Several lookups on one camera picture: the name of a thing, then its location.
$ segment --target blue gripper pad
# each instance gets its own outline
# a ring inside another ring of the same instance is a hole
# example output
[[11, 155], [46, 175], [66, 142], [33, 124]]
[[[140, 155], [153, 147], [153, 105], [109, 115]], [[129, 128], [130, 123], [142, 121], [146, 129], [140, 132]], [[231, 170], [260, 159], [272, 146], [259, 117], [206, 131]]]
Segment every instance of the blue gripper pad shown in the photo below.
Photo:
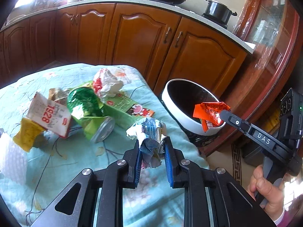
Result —
[[166, 167], [166, 174], [167, 174], [167, 180], [169, 181], [169, 185], [172, 187], [174, 180], [173, 180], [173, 169], [172, 169], [172, 161], [169, 156], [169, 150], [167, 148], [166, 143], [164, 143], [164, 160], [165, 160], [165, 167]]
[[141, 165], [142, 165], [142, 152], [140, 150], [138, 150], [136, 166], [134, 169], [134, 182], [136, 184], [136, 187], [138, 186], [138, 183], [140, 180]]

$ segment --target crumpled paper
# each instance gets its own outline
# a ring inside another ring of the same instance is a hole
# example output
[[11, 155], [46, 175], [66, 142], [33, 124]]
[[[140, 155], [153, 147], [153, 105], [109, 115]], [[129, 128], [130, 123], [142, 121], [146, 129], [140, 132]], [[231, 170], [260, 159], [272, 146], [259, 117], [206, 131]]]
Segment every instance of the crumpled paper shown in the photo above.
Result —
[[0, 137], [0, 171], [12, 181], [25, 184], [27, 170], [26, 152], [3, 133]]
[[137, 138], [139, 149], [143, 153], [142, 169], [161, 165], [164, 158], [163, 139], [166, 137], [166, 126], [162, 121], [152, 117], [136, 121], [127, 131], [129, 138]]
[[117, 80], [107, 68], [101, 68], [95, 74], [92, 86], [97, 96], [104, 100], [106, 97], [115, 97], [122, 88], [123, 82]]

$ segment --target white trash bin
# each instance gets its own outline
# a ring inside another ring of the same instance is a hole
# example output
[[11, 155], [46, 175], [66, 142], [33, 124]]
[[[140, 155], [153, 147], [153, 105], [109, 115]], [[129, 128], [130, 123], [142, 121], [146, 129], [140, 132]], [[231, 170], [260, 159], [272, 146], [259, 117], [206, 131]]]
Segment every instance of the white trash bin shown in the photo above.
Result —
[[207, 89], [186, 79], [172, 79], [167, 82], [161, 102], [178, 122], [189, 140], [197, 147], [212, 142], [225, 122], [219, 127], [209, 128], [204, 132], [200, 119], [194, 118], [194, 106], [202, 102], [219, 102]]

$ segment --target human hand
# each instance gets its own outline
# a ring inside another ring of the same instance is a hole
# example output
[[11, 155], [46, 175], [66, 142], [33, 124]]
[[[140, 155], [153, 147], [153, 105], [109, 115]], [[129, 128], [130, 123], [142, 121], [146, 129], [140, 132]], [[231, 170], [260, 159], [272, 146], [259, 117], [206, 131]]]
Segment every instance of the human hand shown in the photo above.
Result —
[[283, 213], [284, 193], [281, 190], [282, 187], [283, 183], [281, 183], [280, 187], [277, 188], [276, 186], [273, 186], [271, 182], [266, 180], [263, 177], [263, 166], [260, 165], [254, 170], [247, 192], [254, 200], [256, 200], [254, 192], [258, 190], [258, 192], [267, 199], [268, 202], [264, 211], [273, 221], [275, 221]]

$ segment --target candy wrapper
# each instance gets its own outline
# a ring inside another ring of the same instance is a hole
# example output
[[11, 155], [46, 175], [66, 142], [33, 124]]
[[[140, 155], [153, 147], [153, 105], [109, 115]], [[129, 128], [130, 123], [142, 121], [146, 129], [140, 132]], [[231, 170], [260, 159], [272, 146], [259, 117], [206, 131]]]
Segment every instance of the candy wrapper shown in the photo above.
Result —
[[106, 97], [115, 97], [123, 86], [123, 82], [117, 78], [107, 69], [100, 69], [93, 80], [93, 90], [97, 96], [103, 100]]
[[219, 114], [222, 110], [230, 109], [224, 102], [202, 102], [195, 105], [193, 117], [201, 120], [203, 130], [206, 132], [211, 127], [222, 125], [224, 121], [220, 119]]
[[151, 117], [143, 118], [136, 121], [126, 134], [139, 141], [139, 149], [143, 153], [142, 169], [161, 165], [164, 157], [162, 141], [166, 137], [166, 126], [162, 121]]
[[26, 117], [63, 138], [68, 135], [72, 118], [66, 106], [47, 100], [39, 92], [36, 92]]

